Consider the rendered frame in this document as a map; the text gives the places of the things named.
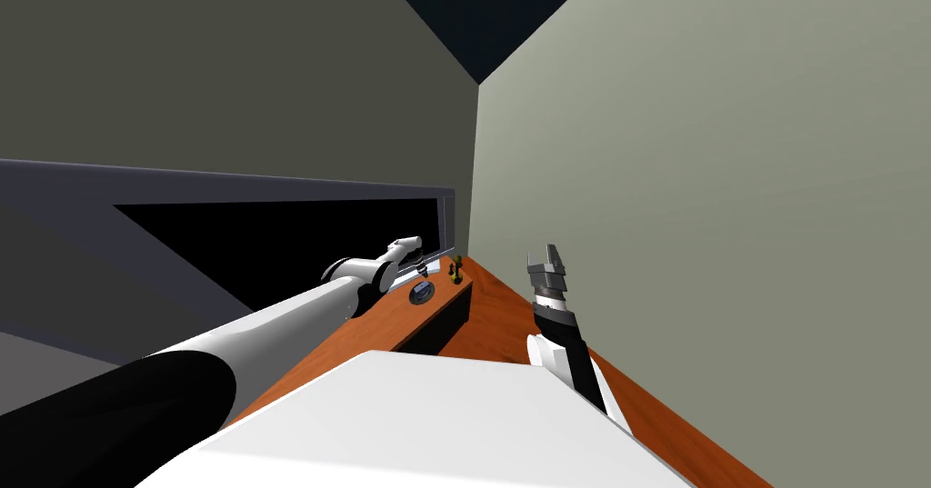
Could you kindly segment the brown wooden desk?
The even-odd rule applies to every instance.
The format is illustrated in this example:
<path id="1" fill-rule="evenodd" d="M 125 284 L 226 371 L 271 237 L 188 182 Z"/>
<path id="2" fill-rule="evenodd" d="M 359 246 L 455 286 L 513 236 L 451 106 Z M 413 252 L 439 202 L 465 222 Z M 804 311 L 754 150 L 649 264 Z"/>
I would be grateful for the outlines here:
<path id="1" fill-rule="evenodd" d="M 443 257 L 439 263 L 440 271 L 427 279 L 435 286 L 429 302 L 409 303 L 414 282 L 395 289 L 334 332 L 232 422 L 239 422 L 367 351 L 438 354 L 468 321 L 472 298 L 472 279 L 462 273 L 462 283 L 453 284 L 448 273 L 451 258 Z"/>

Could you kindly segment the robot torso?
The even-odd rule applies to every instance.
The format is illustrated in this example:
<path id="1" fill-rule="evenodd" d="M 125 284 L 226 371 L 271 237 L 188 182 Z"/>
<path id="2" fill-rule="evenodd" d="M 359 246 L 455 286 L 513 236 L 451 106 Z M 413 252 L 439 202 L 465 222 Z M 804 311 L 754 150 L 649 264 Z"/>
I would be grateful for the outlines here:
<path id="1" fill-rule="evenodd" d="M 371 351 L 137 488 L 693 488 L 545 368 Z"/>

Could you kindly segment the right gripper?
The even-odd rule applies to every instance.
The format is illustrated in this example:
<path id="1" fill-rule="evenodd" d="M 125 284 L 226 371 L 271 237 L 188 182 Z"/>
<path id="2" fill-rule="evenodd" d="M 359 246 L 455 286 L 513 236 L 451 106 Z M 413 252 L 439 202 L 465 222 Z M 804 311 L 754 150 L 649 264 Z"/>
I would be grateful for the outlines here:
<path id="1" fill-rule="evenodd" d="M 526 270 L 529 273 L 535 295 L 557 301 L 564 301 L 566 287 L 566 269 L 554 244 L 546 244 L 546 262 L 540 263 L 531 254 L 527 257 Z"/>

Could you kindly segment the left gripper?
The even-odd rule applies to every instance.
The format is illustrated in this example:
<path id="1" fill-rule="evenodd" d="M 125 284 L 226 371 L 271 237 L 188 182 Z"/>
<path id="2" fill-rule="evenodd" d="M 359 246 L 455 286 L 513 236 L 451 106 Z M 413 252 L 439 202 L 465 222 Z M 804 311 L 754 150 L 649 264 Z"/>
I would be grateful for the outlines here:
<path id="1" fill-rule="evenodd" d="M 423 259 L 423 240 L 420 236 L 394 240 L 387 246 L 387 261 L 396 267 L 418 265 Z"/>

